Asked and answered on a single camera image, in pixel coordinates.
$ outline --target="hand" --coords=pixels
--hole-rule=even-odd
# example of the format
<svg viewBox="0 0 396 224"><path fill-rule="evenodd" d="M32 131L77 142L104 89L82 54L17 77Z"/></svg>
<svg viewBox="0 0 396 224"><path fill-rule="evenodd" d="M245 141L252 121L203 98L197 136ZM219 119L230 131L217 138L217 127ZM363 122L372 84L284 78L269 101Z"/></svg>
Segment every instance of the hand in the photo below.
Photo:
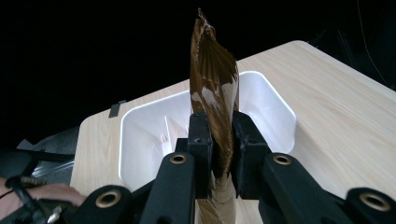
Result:
<svg viewBox="0 0 396 224"><path fill-rule="evenodd" d="M6 193L9 189L4 187L6 180L0 177L0 195ZM81 195L76 189L67 186L66 184L49 184L33 189L27 189L33 199L50 199L68 201L74 206L80 206L86 199L86 196ZM23 206L20 198L11 192L2 199L0 199L0 220L7 217Z"/></svg>

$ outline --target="white plastic container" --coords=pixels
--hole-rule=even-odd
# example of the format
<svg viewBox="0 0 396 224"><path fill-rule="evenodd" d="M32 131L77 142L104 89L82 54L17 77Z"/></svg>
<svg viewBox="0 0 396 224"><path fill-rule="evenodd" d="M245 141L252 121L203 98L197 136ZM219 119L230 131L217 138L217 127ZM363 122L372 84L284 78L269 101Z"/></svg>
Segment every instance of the white plastic container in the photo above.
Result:
<svg viewBox="0 0 396 224"><path fill-rule="evenodd" d="M239 109L253 119L273 152L293 150L296 116L263 74L240 74ZM190 92L182 91L124 115L119 175L130 191L153 180L163 157L175 151L177 139L188 137L190 114Z"/></svg>

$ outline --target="black background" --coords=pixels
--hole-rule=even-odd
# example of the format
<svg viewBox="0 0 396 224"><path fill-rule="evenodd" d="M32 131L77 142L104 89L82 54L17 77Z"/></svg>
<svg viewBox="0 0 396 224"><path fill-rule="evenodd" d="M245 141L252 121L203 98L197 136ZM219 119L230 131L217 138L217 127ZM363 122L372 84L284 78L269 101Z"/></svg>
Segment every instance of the black background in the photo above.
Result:
<svg viewBox="0 0 396 224"><path fill-rule="evenodd" d="M386 81L367 65L357 1L2 1L0 146L34 144L189 78L198 7L236 60L299 39L393 88L394 3L360 6Z"/></svg>

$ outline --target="cable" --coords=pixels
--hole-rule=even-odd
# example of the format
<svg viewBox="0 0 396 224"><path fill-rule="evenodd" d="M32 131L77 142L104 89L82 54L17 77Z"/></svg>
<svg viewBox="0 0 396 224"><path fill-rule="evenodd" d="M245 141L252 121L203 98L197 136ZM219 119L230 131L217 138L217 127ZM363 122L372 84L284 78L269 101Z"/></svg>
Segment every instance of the cable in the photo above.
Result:
<svg viewBox="0 0 396 224"><path fill-rule="evenodd" d="M388 85L387 81L384 79L384 77L383 77L383 76L381 75L381 73L379 72L378 68L375 66L375 63L374 63L374 61L373 61L373 59L372 59L372 57L371 57L371 55L370 55L370 52L369 52L369 50L368 50L368 48L367 48L366 37L364 36L364 31L363 31L363 22L361 21L361 7L360 7L360 5L359 5L359 0L357 0L357 3L358 3L359 21L360 21L360 23L361 23L361 35L363 36L363 43L364 43L364 47L365 47L365 49L366 49L367 56L369 57L370 62L372 63L373 67L375 68L376 72L381 76L381 78L382 78L382 80L384 81L384 83L385 83L386 85Z"/></svg>

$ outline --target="black clip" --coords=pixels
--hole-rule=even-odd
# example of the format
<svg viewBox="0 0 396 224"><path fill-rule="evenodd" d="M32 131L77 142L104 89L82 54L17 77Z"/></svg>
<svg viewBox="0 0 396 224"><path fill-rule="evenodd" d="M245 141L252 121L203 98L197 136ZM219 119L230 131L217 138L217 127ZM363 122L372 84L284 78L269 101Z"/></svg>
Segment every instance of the black clip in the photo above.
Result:
<svg viewBox="0 0 396 224"><path fill-rule="evenodd" d="M125 102L126 101L123 100L123 101L119 101L117 104L112 105L111 109L110 109L110 113L108 114L108 117L111 119L111 118L114 118L114 117L118 116L119 115L119 110L120 110L120 105L125 103Z"/></svg>

